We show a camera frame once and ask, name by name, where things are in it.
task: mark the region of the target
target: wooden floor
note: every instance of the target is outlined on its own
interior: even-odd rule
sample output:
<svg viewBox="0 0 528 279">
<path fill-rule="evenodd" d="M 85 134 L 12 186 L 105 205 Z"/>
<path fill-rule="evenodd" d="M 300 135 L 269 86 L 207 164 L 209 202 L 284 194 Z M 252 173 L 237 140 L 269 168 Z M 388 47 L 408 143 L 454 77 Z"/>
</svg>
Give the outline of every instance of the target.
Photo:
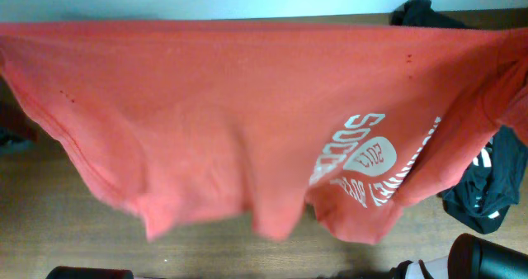
<svg viewBox="0 0 528 279">
<path fill-rule="evenodd" d="M 526 10 L 463 12 L 482 28 L 528 26 Z M 298 18 L 386 24 L 386 15 Z M 10 100 L 5 86 L 0 98 Z M 528 183 L 521 204 L 485 238 L 528 253 Z M 344 269 L 388 269 L 403 260 L 446 255 L 455 238 L 475 234 L 432 197 L 405 211 L 378 245 L 340 242 L 306 214 L 284 243 L 252 234 L 250 216 L 174 229 L 148 243 L 139 220 L 93 198 L 60 146 L 42 135 L 36 147 L 0 158 L 0 278 L 44 279 L 58 265 L 124 268 L 166 278 L 310 278 Z"/>
</svg>

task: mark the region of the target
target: black garment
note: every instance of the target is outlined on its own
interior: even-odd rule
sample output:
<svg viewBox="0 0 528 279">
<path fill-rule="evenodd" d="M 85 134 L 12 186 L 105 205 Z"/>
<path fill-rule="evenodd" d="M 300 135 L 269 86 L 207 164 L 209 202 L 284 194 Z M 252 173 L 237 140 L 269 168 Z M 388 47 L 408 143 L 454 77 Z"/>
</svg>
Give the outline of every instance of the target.
<svg viewBox="0 0 528 279">
<path fill-rule="evenodd" d="M 430 0 L 409 0 L 396 11 L 391 25 L 468 28 L 434 12 Z M 528 148 L 503 126 L 465 171 L 460 183 L 441 193 L 445 211 L 480 234 L 497 230 L 511 204 L 519 203 L 519 186 Z"/>
</svg>

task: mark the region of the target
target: black object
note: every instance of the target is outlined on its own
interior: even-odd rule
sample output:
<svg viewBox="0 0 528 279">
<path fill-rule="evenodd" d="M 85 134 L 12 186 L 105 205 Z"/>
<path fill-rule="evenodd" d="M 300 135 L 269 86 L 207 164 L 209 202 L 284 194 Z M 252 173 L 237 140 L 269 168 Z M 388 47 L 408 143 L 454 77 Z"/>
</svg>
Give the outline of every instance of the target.
<svg viewBox="0 0 528 279">
<path fill-rule="evenodd" d="M 430 0 L 409 0 L 395 11 L 391 25 L 441 28 L 468 28 L 431 9 Z M 441 193 L 447 214 L 480 234 L 496 231 L 511 204 L 519 203 L 519 186 L 528 160 L 528 148 L 503 126 L 493 137 L 493 145 L 483 149 L 491 154 L 491 165 L 482 153 L 465 171 L 460 183 Z"/>
<path fill-rule="evenodd" d="M 451 246 L 447 270 L 450 279 L 528 278 L 528 256 L 462 234 Z"/>
<path fill-rule="evenodd" d="M 56 267 L 46 279 L 134 279 L 134 275 L 128 270 Z"/>
</svg>

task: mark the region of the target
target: t-shirt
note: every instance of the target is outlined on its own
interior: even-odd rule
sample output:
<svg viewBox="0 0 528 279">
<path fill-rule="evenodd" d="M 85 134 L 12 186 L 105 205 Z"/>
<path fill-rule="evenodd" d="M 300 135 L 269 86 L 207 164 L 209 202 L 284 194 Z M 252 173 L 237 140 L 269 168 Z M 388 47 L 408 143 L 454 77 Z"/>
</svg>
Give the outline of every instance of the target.
<svg viewBox="0 0 528 279">
<path fill-rule="evenodd" d="M 91 192 L 175 225 L 308 202 L 376 243 L 455 185 L 500 125 L 528 142 L 528 30 L 231 21 L 0 24 L 0 71 Z"/>
</svg>

